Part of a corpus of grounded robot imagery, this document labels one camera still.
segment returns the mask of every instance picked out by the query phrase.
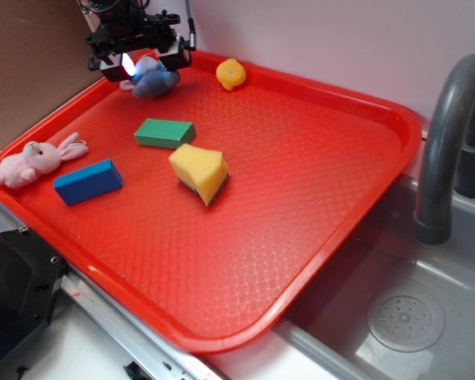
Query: tray rim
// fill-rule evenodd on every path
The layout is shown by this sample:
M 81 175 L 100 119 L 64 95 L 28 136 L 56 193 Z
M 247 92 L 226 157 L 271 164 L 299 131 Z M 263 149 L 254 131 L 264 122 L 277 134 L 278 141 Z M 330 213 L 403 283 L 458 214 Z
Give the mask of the tray rim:
M 213 69 L 216 70 L 219 62 L 222 62 L 224 59 L 218 55 L 197 51 L 194 53 L 192 67 L 197 70 L 211 72 Z M 330 235 L 317 253 L 306 262 L 303 269 L 286 286 L 265 313 L 246 329 L 229 336 L 203 338 L 194 334 L 174 318 L 169 318 L 169 315 L 163 309 L 139 293 L 134 287 L 128 286 L 127 283 L 116 279 L 116 273 L 108 270 L 106 265 L 100 263 L 97 258 L 89 259 L 87 257 L 90 255 L 88 252 L 85 255 L 68 255 L 78 256 L 71 257 L 68 261 L 78 270 L 82 270 L 82 268 L 88 269 L 88 272 L 84 270 L 83 272 L 102 290 L 106 291 L 106 293 L 125 296 L 116 300 L 141 320 L 145 321 L 151 328 L 161 333 L 171 343 L 194 353 L 216 353 L 237 348 L 274 325 L 282 312 L 295 299 L 292 295 L 300 293 L 350 234 L 350 231 L 357 226 L 359 221 L 395 181 L 397 176 L 400 175 L 410 158 L 417 152 L 421 141 L 420 121 L 412 111 L 403 105 L 293 74 L 281 73 L 253 65 L 252 63 L 243 64 L 247 68 L 247 73 L 251 73 L 247 77 L 249 85 L 281 93 L 285 93 L 285 89 L 288 88 L 288 96 L 315 102 L 324 107 L 342 112 L 351 110 L 353 116 L 384 124 L 398 135 L 401 140 L 402 150 L 393 162 L 393 165 L 389 165 L 379 179 L 368 188 L 365 196 L 357 203 L 351 213 L 344 218 L 338 229 Z M 41 120 L 18 139 L 11 142 L 0 153 L 0 160 L 9 154 L 21 151 L 23 145 L 32 139 L 44 141 L 51 138 L 54 133 L 61 131 L 67 124 L 118 88 L 118 84 L 108 82 L 105 78 L 100 79 L 55 110 L 51 115 Z M 380 110 L 380 117 L 376 117 L 377 109 Z M 63 238 L 63 232 L 57 227 L 45 226 L 44 220 L 39 215 L 31 214 L 24 205 L 14 199 L 13 193 L 0 188 L 0 202 L 9 208 L 19 219 L 28 221 L 28 225 L 43 236 L 53 247 L 56 247 L 61 254 L 83 251 L 75 242 L 67 241 L 67 239 Z M 127 296 L 130 294 L 130 291 L 133 291 L 135 297 Z

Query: yellow rubber duck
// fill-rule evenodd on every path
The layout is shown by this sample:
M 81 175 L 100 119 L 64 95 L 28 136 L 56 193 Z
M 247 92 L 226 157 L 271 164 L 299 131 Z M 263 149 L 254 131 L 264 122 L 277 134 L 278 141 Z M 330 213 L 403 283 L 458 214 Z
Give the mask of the yellow rubber duck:
M 224 89 L 231 91 L 245 81 L 246 71 L 236 59 L 229 58 L 216 68 L 216 78 Z

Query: sink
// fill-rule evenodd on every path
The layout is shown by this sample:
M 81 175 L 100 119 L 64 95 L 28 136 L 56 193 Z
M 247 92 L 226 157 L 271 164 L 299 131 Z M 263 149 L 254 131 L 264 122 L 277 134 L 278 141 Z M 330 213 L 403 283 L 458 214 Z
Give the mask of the sink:
M 414 237 L 415 195 L 400 177 L 285 318 L 356 378 L 475 379 L 475 200 L 454 195 L 433 246 Z

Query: gray faucet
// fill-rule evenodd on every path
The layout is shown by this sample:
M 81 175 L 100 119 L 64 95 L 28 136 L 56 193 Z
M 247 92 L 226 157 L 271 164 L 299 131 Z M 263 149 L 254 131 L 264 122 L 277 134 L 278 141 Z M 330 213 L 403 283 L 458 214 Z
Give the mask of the gray faucet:
M 415 210 L 423 243 L 449 239 L 453 190 L 475 198 L 475 54 L 450 72 L 427 134 Z

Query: white wall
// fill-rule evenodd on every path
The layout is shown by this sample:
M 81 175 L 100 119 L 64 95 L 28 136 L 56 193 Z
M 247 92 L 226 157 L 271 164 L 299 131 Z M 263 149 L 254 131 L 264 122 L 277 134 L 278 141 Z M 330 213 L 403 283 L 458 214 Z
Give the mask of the white wall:
M 406 105 L 427 126 L 475 0 L 192 0 L 198 48 Z M 186 18 L 182 0 L 152 0 Z M 176 27 L 188 35 L 185 23 Z

